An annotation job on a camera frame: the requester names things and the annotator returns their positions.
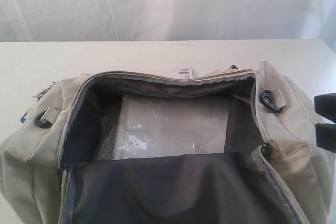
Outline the clear plastic packet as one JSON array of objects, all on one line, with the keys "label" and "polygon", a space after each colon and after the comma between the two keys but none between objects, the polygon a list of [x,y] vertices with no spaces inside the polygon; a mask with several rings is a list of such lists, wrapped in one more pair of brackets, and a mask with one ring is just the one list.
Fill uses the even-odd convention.
[{"label": "clear plastic packet", "polygon": [[221,153],[228,97],[124,96],[102,120],[96,160]]}]

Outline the beige duffel bag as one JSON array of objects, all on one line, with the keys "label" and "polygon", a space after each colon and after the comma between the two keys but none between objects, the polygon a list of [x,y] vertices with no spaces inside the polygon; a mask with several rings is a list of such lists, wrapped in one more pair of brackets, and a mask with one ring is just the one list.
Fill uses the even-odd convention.
[{"label": "beige duffel bag", "polygon": [[327,223],[335,95],[267,62],[197,79],[110,71],[53,83],[1,144],[24,223]]}]

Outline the white paper hang tag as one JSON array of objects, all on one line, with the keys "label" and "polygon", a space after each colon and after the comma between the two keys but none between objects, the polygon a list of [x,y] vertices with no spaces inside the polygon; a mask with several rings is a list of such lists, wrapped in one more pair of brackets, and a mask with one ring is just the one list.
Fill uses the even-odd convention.
[{"label": "white paper hang tag", "polygon": [[182,79],[182,80],[189,80],[193,79],[193,70],[192,67],[190,66],[182,66],[182,67],[177,67],[173,74],[171,75],[173,79]]}]

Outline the white backdrop curtain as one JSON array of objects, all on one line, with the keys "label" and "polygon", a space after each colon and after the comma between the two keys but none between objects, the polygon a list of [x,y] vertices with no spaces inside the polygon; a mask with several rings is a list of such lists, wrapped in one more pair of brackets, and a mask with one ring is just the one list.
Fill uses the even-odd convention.
[{"label": "white backdrop curtain", "polygon": [[335,0],[1,0],[1,41],[320,38]]}]

